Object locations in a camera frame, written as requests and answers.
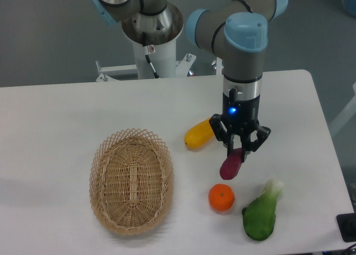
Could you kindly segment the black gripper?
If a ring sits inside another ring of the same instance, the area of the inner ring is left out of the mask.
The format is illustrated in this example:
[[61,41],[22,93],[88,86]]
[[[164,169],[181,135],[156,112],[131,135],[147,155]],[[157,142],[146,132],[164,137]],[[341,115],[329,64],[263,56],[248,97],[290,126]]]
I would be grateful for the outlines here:
[[[234,134],[241,133],[241,161],[245,162],[251,152],[256,152],[266,141],[271,129],[258,125],[260,96],[252,100],[238,100],[238,91],[232,88],[228,95],[223,94],[222,114],[213,114],[209,124],[217,141],[227,148],[227,155],[234,149]],[[256,139],[251,141],[252,133]]]

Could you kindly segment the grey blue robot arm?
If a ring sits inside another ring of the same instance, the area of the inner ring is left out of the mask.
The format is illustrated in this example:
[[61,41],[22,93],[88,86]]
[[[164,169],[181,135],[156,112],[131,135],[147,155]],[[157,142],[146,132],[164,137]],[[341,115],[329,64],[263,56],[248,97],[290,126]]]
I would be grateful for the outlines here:
[[222,113],[209,123],[228,154],[234,137],[240,160],[259,149],[270,129],[258,120],[268,23],[281,15],[288,0],[231,0],[218,11],[195,10],[183,19],[168,0],[91,0],[107,24],[120,23],[132,42],[138,77],[159,79],[176,74],[176,39],[185,32],[196,47],[222,60]]

